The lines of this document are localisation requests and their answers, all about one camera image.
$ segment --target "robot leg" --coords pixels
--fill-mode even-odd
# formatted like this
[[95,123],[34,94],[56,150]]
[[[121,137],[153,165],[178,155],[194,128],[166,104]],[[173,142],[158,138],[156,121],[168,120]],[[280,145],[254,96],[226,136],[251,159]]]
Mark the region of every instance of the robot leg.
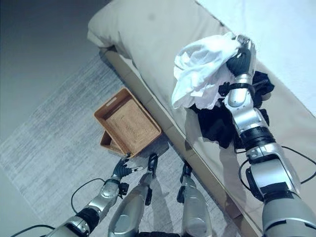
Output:
[[262,222],[265,237],[316,236],[315,214],[296,194],[266,200]]
[[192,168],[184,164],[177,201],[184,204],[182,236],[211,237],[212,227],[205,199],[190,178]]
[[157,155],[150,155],[147,172],[115,212],[109,225],[108,237],[134,237],[138,234],[145,205],[151,202],[152,190],[149,186],[155,177],[157,162]]

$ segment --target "wooden bed frame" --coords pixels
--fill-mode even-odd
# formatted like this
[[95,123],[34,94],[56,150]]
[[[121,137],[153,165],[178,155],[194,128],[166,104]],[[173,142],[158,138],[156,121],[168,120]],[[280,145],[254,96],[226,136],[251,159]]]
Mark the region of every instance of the wooden bed frame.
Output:
[[161,126],[163,132],[168,136],[183,158],[192,166],[205,188],[212,194],[221,208],[232,218],[241,233],[245,237],[260,237],[262,234],[259,228],[253,224],[249,217],[240,212],[233,200],[225,192],[222,184],[214,176],[205,162],[197,153],[195,153],[189,143],[186,142],[185,135],[177,129],[169,114],[142,82],[139,73],[136,70],[131,69],[133,66],[127,64],[115,49],[102,49],[100,53],[105,54],[106,58],[116,69],[126,86]]

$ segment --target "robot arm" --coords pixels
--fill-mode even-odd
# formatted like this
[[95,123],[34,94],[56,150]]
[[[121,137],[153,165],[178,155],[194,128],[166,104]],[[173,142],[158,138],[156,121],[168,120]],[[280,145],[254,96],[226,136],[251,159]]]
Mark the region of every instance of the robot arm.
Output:
[[114,168],[113,175],[106,180],[99,194],[79,213],[69,218],[64,224],[50,232],[47,237],[87,237],[106,217],[118,196],[126,195],[127,183],[121,183],[122,177],[143,167],[127,168],[127,159],[121,159]]
[[260,111],[253,107],[255,45],[245,36],[239,35],[237,40],[241,48],[227,62],[235,81],[225,85],[228,94],[224,104],[232,114],[251,165],[246,170],[251,193],[264,203],[264,236],[316,236],[316,217],[299,197],[298,175]]

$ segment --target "floor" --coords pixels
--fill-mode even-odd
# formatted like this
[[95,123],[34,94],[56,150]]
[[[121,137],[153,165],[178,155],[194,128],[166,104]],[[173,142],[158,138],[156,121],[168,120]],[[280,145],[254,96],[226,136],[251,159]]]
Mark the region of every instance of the floor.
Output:
[[[86,39],[105,0],[1,0],[0,142],[98,49]],[[40,223],[0,168],[0,229],[9,236]],[[43,230],[23,236],[44,234]]]

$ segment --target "white bedding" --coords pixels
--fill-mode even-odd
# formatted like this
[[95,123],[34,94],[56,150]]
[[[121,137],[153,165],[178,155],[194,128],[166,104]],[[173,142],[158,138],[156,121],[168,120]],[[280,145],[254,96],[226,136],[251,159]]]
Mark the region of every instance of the white bedding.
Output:
[[316,1],[196,1],[234,33],[250,37],[258,60],[316,115]]

